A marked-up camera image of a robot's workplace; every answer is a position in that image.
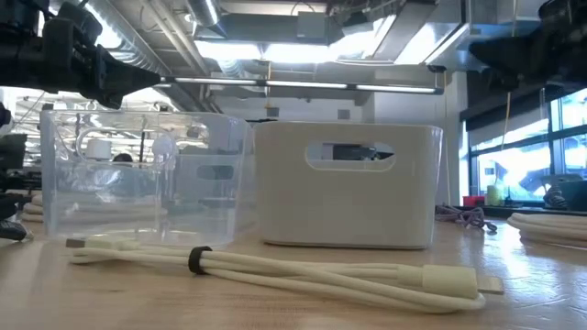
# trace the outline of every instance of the black equipment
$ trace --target black equipment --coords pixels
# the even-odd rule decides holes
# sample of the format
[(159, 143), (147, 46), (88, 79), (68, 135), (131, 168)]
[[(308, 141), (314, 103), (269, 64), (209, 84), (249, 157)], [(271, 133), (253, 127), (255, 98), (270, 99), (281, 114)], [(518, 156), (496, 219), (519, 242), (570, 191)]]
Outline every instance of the black equipment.
[(487, 64), (492, 88), (555, 83), (587, 87), (587, 2), (549, 0), (538, 9), (540, 26), (521, 37), (473, 42), (469, 51)]
[[(39, 13), (45, 18), (42, 37)], [(126, 94), (161, 81), (94, 45), (101, 33), (100, 23), (80, 6), (64, 3), (54, 16), (49, 0), (0, 0), (0, 86), (78, 92), (119, 108)]]

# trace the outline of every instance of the coiled cable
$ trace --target coiled cable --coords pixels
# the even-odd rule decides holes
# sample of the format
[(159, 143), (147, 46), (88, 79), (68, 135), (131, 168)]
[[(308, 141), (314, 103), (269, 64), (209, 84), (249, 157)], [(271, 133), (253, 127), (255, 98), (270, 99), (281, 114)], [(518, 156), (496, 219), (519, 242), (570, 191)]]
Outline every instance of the coiled cable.
[(553, 214), (517, 214), (507, 219), (520, 229), (523, 240), (587, 248), (587, 217)]
[[(294, 262), (211, 251), (209, 247), (190, 251), (141, 246), (135, 241), (113, 243), (103, 237), (68, 242), (73, 248), (70, 262), (75, 264), (120, 259), (184, 265), (196, 274), (421, 313), (471, 311), (485, 305), (475, 269), (463, 267)], [(497, 285), (487, 292), (500, 290), (503, 288)]]

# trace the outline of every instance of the table surface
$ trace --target table surface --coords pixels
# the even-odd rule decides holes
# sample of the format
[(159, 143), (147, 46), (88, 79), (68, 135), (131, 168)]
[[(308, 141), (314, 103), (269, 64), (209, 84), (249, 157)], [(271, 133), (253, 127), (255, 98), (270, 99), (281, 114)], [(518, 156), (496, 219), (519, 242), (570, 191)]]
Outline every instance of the table surface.
[(124, 262), (69, 265), (55, 242), (0, 242), (5, 329), (587, 329), (585, 250), (522, 244), (500, 222), (490, 236), (437, 224), (423, 251), (277, 247), (250, 234), (228, 250), (275, 259), (465, 265), (504, 280), (484, 310), (428, 315), (195, 277)]

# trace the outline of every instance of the black cable tie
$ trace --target black cable tie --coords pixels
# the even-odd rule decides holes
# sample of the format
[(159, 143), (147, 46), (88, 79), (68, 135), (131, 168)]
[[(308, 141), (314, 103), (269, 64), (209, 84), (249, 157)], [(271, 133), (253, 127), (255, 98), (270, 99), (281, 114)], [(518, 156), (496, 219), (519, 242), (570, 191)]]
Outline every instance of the black cable tie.
[(207, 273), (200, 267), (200, 258), (202, 257), (202, 252), (204, 251), (212, 251), (212, 248), (194, 247), (192, 248), (192, 252), (190, 252), (190, 258), (187, 259), (187, 267), (194, 274), (207, 275)]

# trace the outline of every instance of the clear plastic container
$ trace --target clear plastic container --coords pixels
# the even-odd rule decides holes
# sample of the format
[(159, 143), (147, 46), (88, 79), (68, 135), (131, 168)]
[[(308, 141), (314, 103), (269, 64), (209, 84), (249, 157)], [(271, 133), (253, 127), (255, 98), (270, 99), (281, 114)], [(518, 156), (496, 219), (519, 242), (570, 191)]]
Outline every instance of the clear plastic container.
[[(239, 202), (241, 183), (254, 175), (247, 166), (252, 129), (244, 120), (201, 113), (43, 111), (41, 136), (50, 237), (220, 247), (250, 225), (240, 216)], [(132, 161), (113, 161), (121, 153)]]

